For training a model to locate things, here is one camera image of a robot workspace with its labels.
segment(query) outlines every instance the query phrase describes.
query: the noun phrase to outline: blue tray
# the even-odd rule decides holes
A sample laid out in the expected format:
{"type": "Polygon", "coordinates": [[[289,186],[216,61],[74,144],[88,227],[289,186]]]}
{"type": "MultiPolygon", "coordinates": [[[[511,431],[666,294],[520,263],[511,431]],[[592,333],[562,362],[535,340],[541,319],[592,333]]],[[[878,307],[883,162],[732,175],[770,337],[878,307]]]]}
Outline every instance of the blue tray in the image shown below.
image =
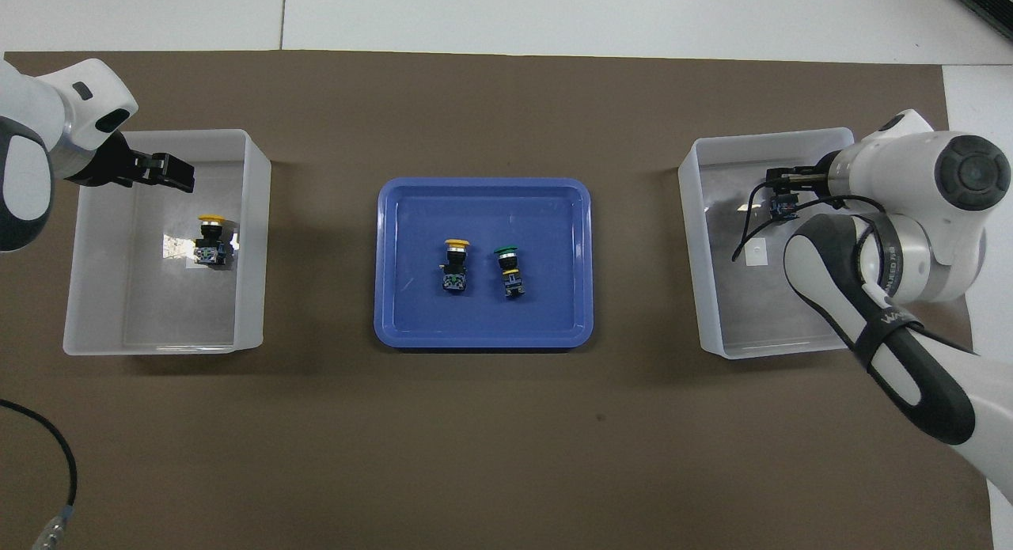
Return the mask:
{"type": "Polygon", "coordinates": [[[380,190],[373,324],[398,348],[572,348],[594,328],[591,194],[564,178],[397,178],[380,190]],[[443,290],[449,237],[468,287],[443,290]],[[518,246],[514,299],[493,250],[518,246]]]}

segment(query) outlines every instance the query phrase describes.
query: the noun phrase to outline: white floor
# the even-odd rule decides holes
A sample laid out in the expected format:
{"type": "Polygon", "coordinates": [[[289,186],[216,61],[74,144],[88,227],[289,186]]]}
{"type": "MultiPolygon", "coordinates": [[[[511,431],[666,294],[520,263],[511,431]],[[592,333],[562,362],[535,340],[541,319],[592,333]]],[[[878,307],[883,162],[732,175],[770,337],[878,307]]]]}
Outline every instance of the white floor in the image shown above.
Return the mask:
{"type": "MultiPolygon", "coordinates": [[[[0,0],[0,56],[43,50],[355,49],[943,64],[951,129],[1013,153],[1013,42],[956,0],[0,0]]],[[[1013,362],[1013,204],[967,294],[979,351],[1013,362]]],[[[1013,507],[993,498],[997,549],[1013,507]]]]}

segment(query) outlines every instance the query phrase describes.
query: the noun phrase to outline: cable connector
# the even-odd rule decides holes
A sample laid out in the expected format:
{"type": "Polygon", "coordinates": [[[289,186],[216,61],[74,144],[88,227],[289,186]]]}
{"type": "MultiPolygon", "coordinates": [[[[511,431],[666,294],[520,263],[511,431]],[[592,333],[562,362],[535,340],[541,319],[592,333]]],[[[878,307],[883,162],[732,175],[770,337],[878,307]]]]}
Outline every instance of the cable connector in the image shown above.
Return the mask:
{"type": "Polygon", "coordinates": [[[56,550],[57,545],[67,534],[67,523],[70,522],[70,517],[73,514],[73,506],[70,504],[64,506],[63,510],[54,517],[40,533],[35,543],[31,545],[31,550],[56,550]]]}

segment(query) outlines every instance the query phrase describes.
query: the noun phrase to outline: translucent plastic bin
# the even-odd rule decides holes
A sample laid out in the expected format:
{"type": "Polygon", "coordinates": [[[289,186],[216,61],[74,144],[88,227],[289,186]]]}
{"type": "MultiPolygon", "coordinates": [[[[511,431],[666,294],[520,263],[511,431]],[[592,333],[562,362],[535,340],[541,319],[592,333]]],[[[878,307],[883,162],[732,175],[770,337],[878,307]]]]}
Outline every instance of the translucent plastic bin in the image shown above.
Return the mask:
{"type": "MultiPolygon", "coordinates": [[[[764,230],[736,262],[731,253],[742,237],[750,190],[764,181],[767,168],[812,165],[851,143],[849,129],[821,129],[720,136],[693,144],[679,167],[679,185],[704,350],[736,360],[844,347],[784,277],[788,237],[815,212],[833,212],[830,207],[817,205],[796,221],[764,230]]],[[[810,193],[800,198],[807,200],[810,193]]],[[[770,218],[767,201],[757,193],[751,229],[770,218]]]]}
{"type": "Polygon", "coordinates": [[[260,345],[270,161],[242,131],[124,135],[134,150],[192,164],[193,192],[81,188],[64,350],[192,355],[260,345]],[[202,214],[238,223],[230,269],[190,257],[202,214]]]}

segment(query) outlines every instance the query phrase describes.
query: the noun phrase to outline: black cable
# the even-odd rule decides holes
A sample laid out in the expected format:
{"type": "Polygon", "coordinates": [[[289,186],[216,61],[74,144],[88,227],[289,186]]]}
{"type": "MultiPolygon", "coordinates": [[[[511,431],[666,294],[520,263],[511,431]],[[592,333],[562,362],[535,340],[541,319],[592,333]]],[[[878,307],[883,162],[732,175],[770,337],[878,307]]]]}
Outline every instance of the black cable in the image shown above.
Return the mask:
{"type": "MultiPolygon", "coordinates": [[[[862,232],[861,236],[858,236],[858,242],[855,243],[855,249],[860,249],[861,247],[864,247],[865,240],[869,239],[869,236],[875,236],[876,240],[882,239],[882,237],[879,237],[879,229],[876,228],[875,223],[873,223],[871,221],[871,219],[863,218],[861,216],[856,216],[856,218],[861,219],[862,222],[865,222],[865,230],[862,232]]],[[[879,254],[879,278],[878,279],[881,280],[881,279],[883,279],[883,268],[886,266],[886,258],[884,258],[884,256],[883,256],[883,246],[882,246],[882,243],[876,243],[876,253],[879,254]]],[[[856,260],[857,268],[858,269],[862,269],[861,251],[858,251],[858,253],[855,254],[855,260],[856,260]]]]}
{"type": "MultiPolygon", "coordinates": [[[[795,207],[795,212],[798,212],[799,210],[805,210],[806,208],[814,207],[814,205],[825,205],[825,204],[837,203],[837,201],[860,201],[860,203],[865,203],[865,204],[871,205],[872,208],[875,208],[879,212],[886,212],[886,208],[883,208],[882,204],[879,204],[876,201],[873,201],[872,198],[853,197],[853,195],[850,195],[850,193],[844,193],[844,195],[840,195],[840,197],[817,198],[817,200],[810,201],[809,203],[805,203],[803,205],[797,205],[797,207],[795,207]]],[[[742,242],[739,242],[738,246],[735,247],[734,253],[731,254],[731,260],[734,261],[734,260],[736,260],[738,258],[738,254],[741,254],[742,251],[743,251],[743,249],[746,247],[746,243],[748,243],[749,240],[752,240],[753,236],[756,236],[757,233],[762,232],[765,228],[767,228],[767,226],[770,226],[771,223],[787,222],[787,221],[789,221],[789,219],[793,219],[793,218],[788,218],[786,216],[785,217],[779,217],[779,218],[771,218],[771,219],[768,219],[767,222],[761,223],[761,225],[757,226],[757,228],[755,230],[752,230],[752,232],[750,232],[749,235],[743,237],[742,242]]]]}
{"type": "Polygon", "coordinates": [[[778,184],[785,184],[785,182],[788,182],[788,178],[768,179],[768,181],[766,181],[766,182],[760,182],[760,184],[757,184],[756,188],[753,188],[752,192],[750,192],[750,200],[749,200],[748,203],[746,203],[746,223],[743,223],[742,244],[746,244],[746,242],[749,241],[746,238],[746,233],[749,233],[749,230],[750,230],[750,218],[753,217],[753,198],[756,198],[757,192],[759,192],[759,190],[767,188],[767,186],[775,186],[775,185],[778,185],[778,184]]]}
{"type": "Polygon", "coordinates": [[[64,452],[64,457],[67,458],[67,469],[70,472],[70,489],[67,494],[67,506],[73,506],[74,499],[77,498],[77,462],[74,460],[74,454],[71,453],[70,446],[67,444],[67,440],[64,439],[63,434],[61,434],[61,431],[57,429],[57,426],[49,419],[46,419],[43,414],[34,412],[34,410],[30,410],[25,406],[0,399],[0,407],[15,410],[22,415],[26,415],[31,419],[34,419],[35,421],[42,423],[43,427],[46,427],[46,429],[50,434],[53,434],[53,437],[56,438],[57,443],[60,444],[60,449],[64,452]]]}

